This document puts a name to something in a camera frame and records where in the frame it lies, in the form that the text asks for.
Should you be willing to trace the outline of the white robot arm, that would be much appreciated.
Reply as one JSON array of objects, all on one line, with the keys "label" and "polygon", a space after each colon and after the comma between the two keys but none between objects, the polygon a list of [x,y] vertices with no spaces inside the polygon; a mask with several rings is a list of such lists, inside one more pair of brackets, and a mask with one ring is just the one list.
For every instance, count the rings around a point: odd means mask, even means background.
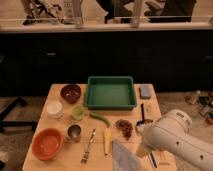
[{"label": "white robot arm", "polygon": [[146,124],[136,154],[149,155],[166,150],[191,163],[201,171],[213,171],[213,145],[188,134],[192,120],[182,110],[170,110],[155,122]]}]

